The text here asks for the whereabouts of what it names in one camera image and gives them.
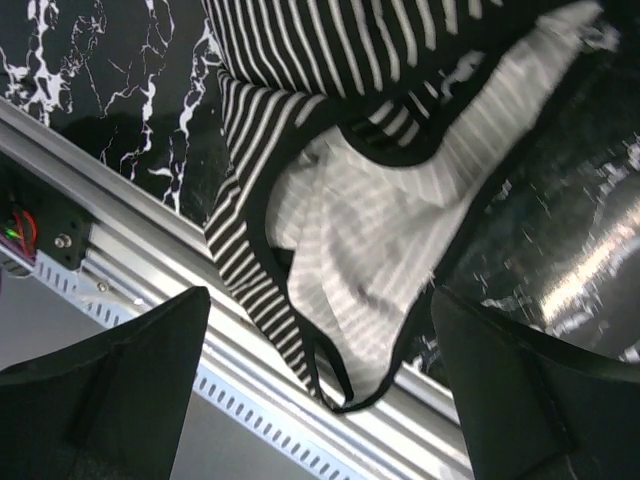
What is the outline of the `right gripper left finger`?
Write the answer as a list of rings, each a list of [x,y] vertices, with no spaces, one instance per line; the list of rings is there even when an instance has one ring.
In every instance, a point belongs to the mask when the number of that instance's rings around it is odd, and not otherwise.
[[[192,287],[1,372],[4,479],[167,479],[210,310]]]

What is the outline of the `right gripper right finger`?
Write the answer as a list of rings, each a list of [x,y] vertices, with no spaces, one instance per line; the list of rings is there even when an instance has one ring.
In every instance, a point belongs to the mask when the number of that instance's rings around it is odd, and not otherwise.
[[[441,287],[431,303],[478,479],[636,479],[639,367]]]

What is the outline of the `thin-striped black tank top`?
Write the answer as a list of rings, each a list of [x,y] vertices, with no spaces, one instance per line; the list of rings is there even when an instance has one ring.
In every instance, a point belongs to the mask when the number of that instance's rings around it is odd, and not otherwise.
[[[219,275],[337,413],[388,389],[478,191],[611,1],[212,1]]]

